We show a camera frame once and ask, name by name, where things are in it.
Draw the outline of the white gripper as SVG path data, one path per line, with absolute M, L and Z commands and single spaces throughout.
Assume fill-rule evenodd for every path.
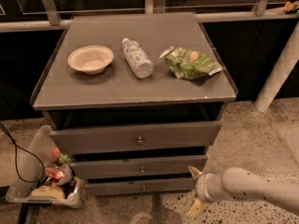
M 193 199 L 191 207 L 188 209 L 186 216 L 195 217 L 206 208 L 206 203 L 215 203 L 222 197 L 221 176 L 213 174 L 204 174 L 197 168 L 189 165 L 188 169 L 195 183 L 195 192 L 198 198 Z

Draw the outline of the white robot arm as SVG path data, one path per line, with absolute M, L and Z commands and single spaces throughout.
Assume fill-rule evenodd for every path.
M 242 168 L 231 167 L 220 174 L 204 174 L 188 169 L 195 180 L 196 197 L 186 213 L 195 217 L 209 203 L 220 201 L 265 201 L 299 215 L 299 185 L 262 178 Z

